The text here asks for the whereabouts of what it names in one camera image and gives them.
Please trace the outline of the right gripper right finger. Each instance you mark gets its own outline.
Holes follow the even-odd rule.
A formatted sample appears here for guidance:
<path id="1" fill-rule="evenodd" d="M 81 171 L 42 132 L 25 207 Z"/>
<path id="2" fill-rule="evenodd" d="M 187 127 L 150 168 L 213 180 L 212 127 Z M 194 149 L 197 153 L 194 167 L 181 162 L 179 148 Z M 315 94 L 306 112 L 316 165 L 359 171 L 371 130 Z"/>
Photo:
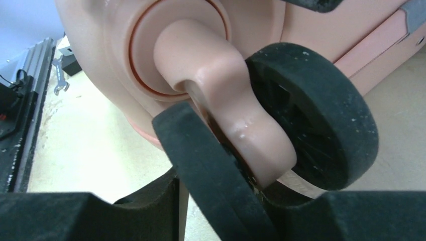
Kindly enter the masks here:
<path id="1" fill-rule="evenodd" d="M 282 240 L 425 240 L 424 191 L 328 191 L 311 199 L 275 182 L 261 199 Z"/>

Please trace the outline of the pink suitcase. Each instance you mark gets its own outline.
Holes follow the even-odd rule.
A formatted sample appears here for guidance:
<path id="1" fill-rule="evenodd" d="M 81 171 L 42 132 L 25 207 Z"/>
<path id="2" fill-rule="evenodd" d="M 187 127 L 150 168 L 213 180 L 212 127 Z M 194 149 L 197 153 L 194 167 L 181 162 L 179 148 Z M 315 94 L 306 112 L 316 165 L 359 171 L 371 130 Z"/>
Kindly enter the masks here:
<path id="1" fill-rule="evenodd" d="M 379 132 L 364 95 L 425 1 L 56 1 L 92 83 L 162 149 L 222 240 L 282 240 L 261 191 L 348 191 Z"/>

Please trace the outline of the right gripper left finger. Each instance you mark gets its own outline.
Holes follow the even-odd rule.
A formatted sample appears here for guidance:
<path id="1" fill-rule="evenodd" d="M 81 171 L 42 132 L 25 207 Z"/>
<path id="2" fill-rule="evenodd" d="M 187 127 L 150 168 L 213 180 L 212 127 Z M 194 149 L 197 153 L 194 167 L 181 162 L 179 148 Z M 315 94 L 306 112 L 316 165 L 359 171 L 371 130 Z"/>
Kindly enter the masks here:
<path id="1" fill-rule="evenodd" d="M 1 240 L 177 240 L 169 170 L 113 204 L 89 192 L 1 195 Z"/>

